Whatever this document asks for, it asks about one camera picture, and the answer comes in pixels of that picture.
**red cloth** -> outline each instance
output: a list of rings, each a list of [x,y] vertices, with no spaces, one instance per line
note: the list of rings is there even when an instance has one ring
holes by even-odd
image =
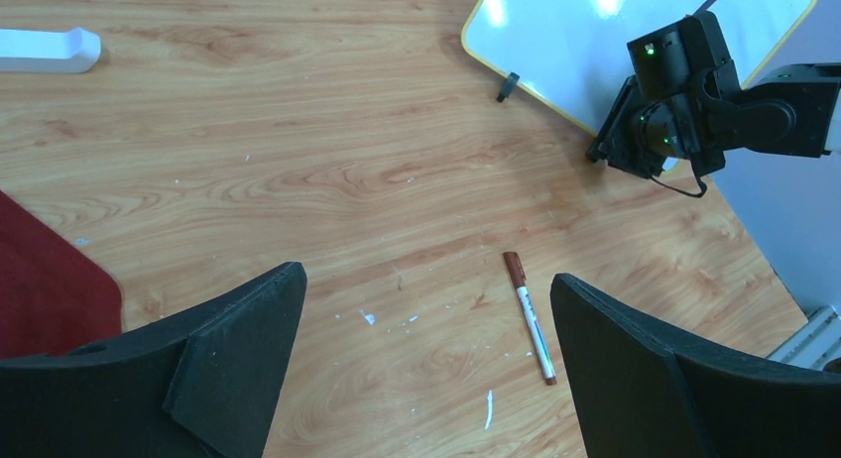
[[[121,306],[107,273],[0,192],[0,359],[120,334]]]

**brown marker cap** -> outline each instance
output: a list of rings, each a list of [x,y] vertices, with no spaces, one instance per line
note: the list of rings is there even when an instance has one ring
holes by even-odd
[[[508,274],[511,276],[511,283],[514,287],[526,285],[526,272],[523,271],[523,264],[520,263],[520,255],[517,252],[505,252],[502,254]]]

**wooden surface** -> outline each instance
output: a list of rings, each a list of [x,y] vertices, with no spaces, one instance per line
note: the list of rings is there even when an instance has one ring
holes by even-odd
[[[595,168],[569,122],[495,103],[459,42],[476,1],[2,0],[4,26],[80,25],[109,54],[0,75],[0,188],[117,279],[127,329],[303,262],[266,456],[584,456],[553,274],[759,355],[804,320],[715,188]]]

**maroon object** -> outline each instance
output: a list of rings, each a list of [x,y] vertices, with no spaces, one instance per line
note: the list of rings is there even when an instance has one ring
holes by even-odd
[[[107,273],[0,192],[0,359],[120,334],[121,306]]]

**whiteboard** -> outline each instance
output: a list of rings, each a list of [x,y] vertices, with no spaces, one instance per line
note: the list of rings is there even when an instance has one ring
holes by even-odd
[[[464,25],[469,54],[590,133],[634,73],[629,41],[710,0],[479,0]],[[715,0],[740,81],[754,73],[817,0]]]

